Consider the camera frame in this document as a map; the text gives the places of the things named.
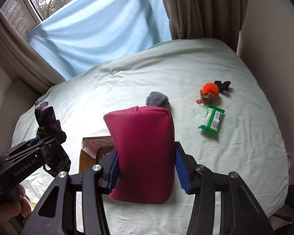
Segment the person's left hand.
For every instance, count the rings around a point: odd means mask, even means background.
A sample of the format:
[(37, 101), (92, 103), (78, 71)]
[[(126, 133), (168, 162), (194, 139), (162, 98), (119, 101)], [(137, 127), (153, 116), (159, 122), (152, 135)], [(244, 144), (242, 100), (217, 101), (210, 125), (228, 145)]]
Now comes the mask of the person's left hand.
[(26, 224), (29, 217), (32, 214), (31, 206), (25, 199), (25, 188), (22, 185), (18, 185), (18, 192), (20, 195), (20, 201), (0, 204), (0, 222), (7, 222), (11, 218), (21, 214), (23, 217), (23, 223)]

